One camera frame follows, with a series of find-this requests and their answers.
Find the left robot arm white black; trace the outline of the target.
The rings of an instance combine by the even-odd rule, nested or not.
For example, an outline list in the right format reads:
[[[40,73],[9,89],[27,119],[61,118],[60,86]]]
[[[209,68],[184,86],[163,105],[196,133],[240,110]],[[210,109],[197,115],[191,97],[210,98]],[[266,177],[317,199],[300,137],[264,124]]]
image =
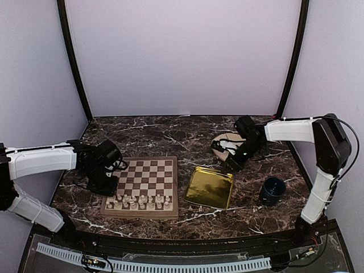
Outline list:
[[[125,166],[122,154],[108,139],[96,146],[78,139],[31,148],[1,146],[1,210],[58,233],[58,239],[66,247],[75,248],[80,244],[80,235],[73,230],[72,220],[64,212],[26,193],[15,181],[38,173],[76,170],[87,177],[87,190],[112,196],[118,185],[113,172],[121,166]]]

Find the wooden chess board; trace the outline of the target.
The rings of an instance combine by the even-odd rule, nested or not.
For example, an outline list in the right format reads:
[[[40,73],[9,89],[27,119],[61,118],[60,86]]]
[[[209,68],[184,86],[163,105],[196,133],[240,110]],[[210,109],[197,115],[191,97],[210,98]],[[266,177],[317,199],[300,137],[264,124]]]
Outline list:
[[[104,217],[124,219],[178,219],[177,157],[134,157],[125,158],[125,161],[129,164],[129,167],[124,171],[115,171],[113,173],[114,176],[119,178],[116,194],[112,196],[115,200],[117,200],[117,195],[122,196],[121,201],[117,200],[119,208],[114,209],[114,202],[110,202],[113,207],[108,209],[106,202],[110,197],[105,197],[102,201],[101,215]],[[122,208],[123,196],[125,194],[129,196],[128,203],[132,200],[132,195],[136,195],[135,203],[137,204],[137,208],[135,210],[130,209],[130,203],[128,209]],[[160,194],[162,197],[160,200],[163,206],[161,210],[156,208],[157,194]],[[145,210],[139,209],[138,201],[141,199],[141,195],[146,196],[146,200],[144,201]],[[154,210],[147,209],[149,195],[153,197],[151,201],[155,204]],[[165,201],[171,203],[168,210],[164,209]]]

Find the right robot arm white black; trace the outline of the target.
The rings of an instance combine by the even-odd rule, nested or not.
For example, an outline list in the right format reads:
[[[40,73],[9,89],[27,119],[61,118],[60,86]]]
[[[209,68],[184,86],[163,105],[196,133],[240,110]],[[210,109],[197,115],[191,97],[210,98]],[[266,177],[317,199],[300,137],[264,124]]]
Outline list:
[[[335,114],[306,118],[279,118],[256,123],[248,115],[234,124],[243,143],[226,158],[227,165],[240,171],[245,163],[267,142],[310,143],[315,148],[316,177],[300,220],[309,225],[316,223],[332,201],[339,182],[352,165],[348,160],[352,145],[345,132],[351,126]]]

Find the white chess queen piece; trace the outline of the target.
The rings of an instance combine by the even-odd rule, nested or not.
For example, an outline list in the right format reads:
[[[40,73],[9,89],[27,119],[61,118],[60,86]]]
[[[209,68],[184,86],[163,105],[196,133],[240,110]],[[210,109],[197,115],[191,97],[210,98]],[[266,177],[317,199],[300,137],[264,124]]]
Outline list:
[[[137,208],[137,204],[135,203],[134,200],[130,200],[130,209],[131,210],[135,210]]]

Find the white chess king piece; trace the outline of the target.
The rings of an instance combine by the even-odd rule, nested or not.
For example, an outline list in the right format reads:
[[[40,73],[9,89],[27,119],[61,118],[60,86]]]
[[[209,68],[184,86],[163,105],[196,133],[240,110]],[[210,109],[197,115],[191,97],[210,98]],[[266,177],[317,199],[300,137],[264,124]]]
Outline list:
[[[144,201],[142,199],[139,199],[138,204],[139,204],[139,209],[140,210],[145,210],[145,204],[144,204]]]

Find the gold metal tray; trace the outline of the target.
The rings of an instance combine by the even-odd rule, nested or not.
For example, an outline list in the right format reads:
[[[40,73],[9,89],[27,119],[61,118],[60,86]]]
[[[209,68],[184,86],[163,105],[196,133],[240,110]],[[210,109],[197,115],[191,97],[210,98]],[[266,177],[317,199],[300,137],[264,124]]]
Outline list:
[[[230,205],[233,184],[232,173],[195,167],[183,199],[194,205],[226,210]]]

